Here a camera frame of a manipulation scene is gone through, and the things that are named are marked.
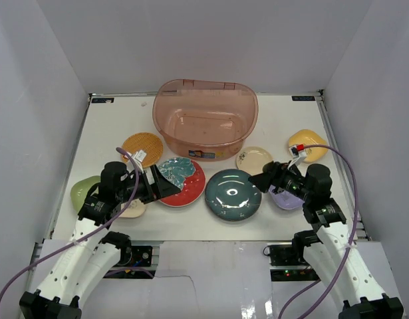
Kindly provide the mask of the cream plate with black flowers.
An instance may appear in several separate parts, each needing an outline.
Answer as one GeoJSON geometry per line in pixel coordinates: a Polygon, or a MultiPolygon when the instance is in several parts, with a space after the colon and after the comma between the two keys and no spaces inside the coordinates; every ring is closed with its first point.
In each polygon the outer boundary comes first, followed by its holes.
{"type": "Polygon", "coordinates": [[[238,169],[250,175],[262,172],[263,166],[273,161],[272,155],[265,149],[257,146],[243,148],[236,157],[238,169]]]}

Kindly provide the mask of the red plate with teal flower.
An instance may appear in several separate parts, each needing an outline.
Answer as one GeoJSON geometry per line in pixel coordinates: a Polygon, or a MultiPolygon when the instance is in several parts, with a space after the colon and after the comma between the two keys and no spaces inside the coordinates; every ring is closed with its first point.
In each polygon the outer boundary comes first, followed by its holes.
{"type": "Polygon", "coordinates": [[[160,173],[181,192],[160,201],[170,207],[184,207],[193,203],[205,189],[205,173],[201,166],[189,158],[174,157],[158,165],[160,173]]]}

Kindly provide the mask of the dark teal round plate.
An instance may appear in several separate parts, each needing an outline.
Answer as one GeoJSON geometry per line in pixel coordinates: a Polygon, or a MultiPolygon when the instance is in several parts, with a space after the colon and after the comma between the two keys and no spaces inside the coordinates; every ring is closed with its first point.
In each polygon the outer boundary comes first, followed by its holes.
{"type": "Polygon", "coordinates": [[[262,194],[249,181],[250,176],[240,169],[224,169],[209,179],[204,192],[205,201],[216,217],[240,222],[257,212],[262,194]]]}

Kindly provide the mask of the woven bamboo round plate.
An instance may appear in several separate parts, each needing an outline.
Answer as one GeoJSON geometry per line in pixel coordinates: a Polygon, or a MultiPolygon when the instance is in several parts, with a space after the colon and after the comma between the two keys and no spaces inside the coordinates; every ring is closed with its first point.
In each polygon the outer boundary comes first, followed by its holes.
{"type": "Polygon", "coordinates": [[[142,161],[142,167],[150,167],[156,164],[163,154],[163,143],[155,134],[149,132],[140,132],[130,136],[124,141],[122,149],[134,155],[142,150],[146,153],[142,161]]]}

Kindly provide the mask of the yellow square plate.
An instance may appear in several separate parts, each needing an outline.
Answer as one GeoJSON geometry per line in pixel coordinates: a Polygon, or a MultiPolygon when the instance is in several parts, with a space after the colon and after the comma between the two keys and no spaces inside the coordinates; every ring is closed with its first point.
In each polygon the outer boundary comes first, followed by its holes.
{"type": "MultiPolygon", "coordinates": [[[[327,142],[320,137],[316,132],[308,129],[302,129],[293,134],[288,141],[288,146],[296,146],[299,144],[303,144],[304,146],[309,145],[327,145],[327,142]]],[[[306,159],[304,160],[305,163],[314,163],[320,160],[322,157],[326,155],[328,149],[326,148],[307,148],[306,151],[306,159]]]]}

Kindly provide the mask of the light green plate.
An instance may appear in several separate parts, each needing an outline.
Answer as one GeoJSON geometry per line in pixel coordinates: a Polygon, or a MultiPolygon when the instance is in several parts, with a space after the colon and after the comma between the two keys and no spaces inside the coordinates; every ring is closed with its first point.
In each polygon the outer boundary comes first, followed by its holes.
{"type": "Polygon", "coordinates": [[[78,213],[86,199],[89,189],[100,182],[100,176],[94,175],[75,183],[70,191],[71,203],[74,210],[78,213]]]}

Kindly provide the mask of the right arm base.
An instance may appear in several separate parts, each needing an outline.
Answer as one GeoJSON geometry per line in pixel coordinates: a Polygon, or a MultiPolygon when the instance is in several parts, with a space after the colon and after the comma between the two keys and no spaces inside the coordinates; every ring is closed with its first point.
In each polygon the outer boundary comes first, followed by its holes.
{"type": "Polygon", "coordinates": [[[299,260],[291,244],[267,245],[262,253],[269,258],[272,282],[304,282],[319,279],[307,262],[299,260]]]}

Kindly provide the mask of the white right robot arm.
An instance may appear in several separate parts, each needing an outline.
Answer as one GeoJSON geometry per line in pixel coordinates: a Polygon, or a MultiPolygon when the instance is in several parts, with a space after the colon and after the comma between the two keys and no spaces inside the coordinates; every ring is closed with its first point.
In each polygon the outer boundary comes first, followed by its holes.
{"type": "Polygon", "coordinates": [[[312,164],[305,175],[287,163],[263,167],[265,191],[283,190],[303,200],[303,213],[312,226],[296,233],[291,255],[300,265],[309,264],[326,286],[304,313],[306,318],[327,297],[335,302],[339,318],[401,318],[404,307],[377,283],[361,257],[341,208],[331,196],[331,172],[312,164]]]}

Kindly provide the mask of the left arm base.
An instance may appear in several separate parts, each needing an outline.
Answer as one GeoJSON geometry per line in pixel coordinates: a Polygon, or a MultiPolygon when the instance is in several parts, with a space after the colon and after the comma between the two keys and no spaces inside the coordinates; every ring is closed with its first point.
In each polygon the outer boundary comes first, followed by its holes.
{"type": "Polygon", "coordinates": [[[131,245],[120,261],[105,275],[117,279],[153,279],[158,265],[160,248],[158,245],[131,245]]]}

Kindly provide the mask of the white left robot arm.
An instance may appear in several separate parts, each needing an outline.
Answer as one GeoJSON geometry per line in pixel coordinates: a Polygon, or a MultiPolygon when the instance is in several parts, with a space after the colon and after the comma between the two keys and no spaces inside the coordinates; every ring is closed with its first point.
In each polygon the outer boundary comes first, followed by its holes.
{"type": "Polygon", "coordinates": [[[80,318],[82,305],[106,275],[146,272],[138,266],[114,268],[130,261],[132,241],[109,228],[133,200],[147,204],[180,193],[156,165],[150,172],[151,177],[139,169],[128,171],[119,161],[105,164],[78,212],[70,241],[44,257],[58,259],[34,292],[23,293],[19,306],[25,318],[80,318]]]}

